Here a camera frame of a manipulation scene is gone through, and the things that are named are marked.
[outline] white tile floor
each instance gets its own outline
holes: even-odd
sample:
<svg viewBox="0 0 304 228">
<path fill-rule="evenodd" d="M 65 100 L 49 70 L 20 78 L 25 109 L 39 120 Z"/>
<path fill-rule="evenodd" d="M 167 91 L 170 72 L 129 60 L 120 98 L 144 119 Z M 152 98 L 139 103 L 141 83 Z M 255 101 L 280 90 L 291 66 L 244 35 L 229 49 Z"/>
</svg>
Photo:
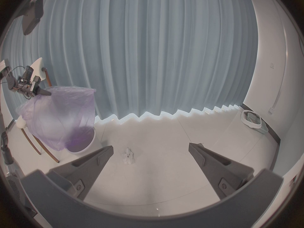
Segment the white tile floor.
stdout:
<svg viewBox="0 0 304 228">
<path fill-rule="evenodd" d="M 130 114 L 121 120 L 114 116 L 98 121 L 95 129 L 101 146 L 112 145 L 114 154 L 85 202 L 122 214 L 164 216 L 190 212 L 219 201 L 189 154 L 189 142 L 203 143 L 219 154 L 252 166 L 255 174 L 271 166 L 277 148 L 269 134 L 263 135 L 241 122 L 241 110 L 230 106 L 203 112 L 178 111 L 173 116 L 165 112 L 161 116 L 145 113 L 140 118 Z M 66 150 L 51 150 L 60 160 L 57 164 L 44 152 L 38 155 L 16 126 L 8 137 L 12 154 L 25 174 L 35 169 L 46 173 L 78 157 Z M 127 147 L 134 153 L 133 165 L 123 163 Z M 89 149 L 82 156 L 94 150 Z"/>
</svg>

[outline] curtain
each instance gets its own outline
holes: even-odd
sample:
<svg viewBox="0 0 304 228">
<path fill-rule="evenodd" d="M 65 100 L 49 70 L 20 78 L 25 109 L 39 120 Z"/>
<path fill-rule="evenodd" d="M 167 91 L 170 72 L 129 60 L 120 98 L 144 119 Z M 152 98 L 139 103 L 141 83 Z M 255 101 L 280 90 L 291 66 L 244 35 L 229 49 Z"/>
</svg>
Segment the curtain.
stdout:
<svg viewBox="0 0 304 228">
<path fill-rule="evenodd" d="M 257 56 L 251 0 L 44 0 L 30 35 L 21 21 L 1 59 L 14 68 L 42 57 L 53 85 L 96 89 L 101 119 L 240 105 Z M 3 90 L 17 118 L 26 99 Z"/>
</svg>

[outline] translucent trash bag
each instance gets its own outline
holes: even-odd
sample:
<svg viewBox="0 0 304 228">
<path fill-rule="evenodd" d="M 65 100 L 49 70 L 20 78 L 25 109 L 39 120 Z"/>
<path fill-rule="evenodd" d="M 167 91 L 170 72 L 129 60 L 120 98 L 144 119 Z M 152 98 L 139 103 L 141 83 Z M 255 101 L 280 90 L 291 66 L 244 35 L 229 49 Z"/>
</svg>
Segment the translucent trash bag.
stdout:
<svg viewBox="0 0 304 228">
<path fill-rule="evenodd" d="M 91 137 L 95 89 L 53 86 L 51 96 L 37 95 L 17 109 L 29 132 L 54 150 L 79 145 Z"/>
</svg>

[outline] vent grille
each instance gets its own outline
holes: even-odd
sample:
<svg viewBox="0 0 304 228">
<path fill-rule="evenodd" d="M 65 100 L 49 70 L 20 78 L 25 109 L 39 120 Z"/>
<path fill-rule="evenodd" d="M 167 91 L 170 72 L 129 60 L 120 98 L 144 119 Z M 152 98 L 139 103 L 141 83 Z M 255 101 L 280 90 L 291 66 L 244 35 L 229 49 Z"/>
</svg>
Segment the vent grille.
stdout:
<svg viewBox="0 0 304 228">
<path fill-rule="evenodd" d="M 16 183 L 13 180 L 8 180 L 8 181 L 9 181 L 9 184 L 10 184 L 11 188 L 13 189 L 14 193 L 16 194 L 17 198 L 20 199 L 20 193 L 19 193 Z"/>
</svg>

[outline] curtain fold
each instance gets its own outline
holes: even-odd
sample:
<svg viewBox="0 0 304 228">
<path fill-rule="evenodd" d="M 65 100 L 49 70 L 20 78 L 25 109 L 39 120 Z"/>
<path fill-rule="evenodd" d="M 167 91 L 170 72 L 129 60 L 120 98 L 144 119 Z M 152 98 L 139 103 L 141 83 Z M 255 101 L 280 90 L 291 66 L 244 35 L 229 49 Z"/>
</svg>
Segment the curtain fold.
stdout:
<svg viewBox="0 0 304 228">
<path fill-rule="evenodd" d="M 42 57 L 53 85 L 96 89 L 101 119 L 242 104 L 257 56 L 251 0 L 44 0 L 30 35 L 21 21 L 1 60 L 14 68 Z M 3 91 L 16 119 L 26 99 Z"/>
</svg>

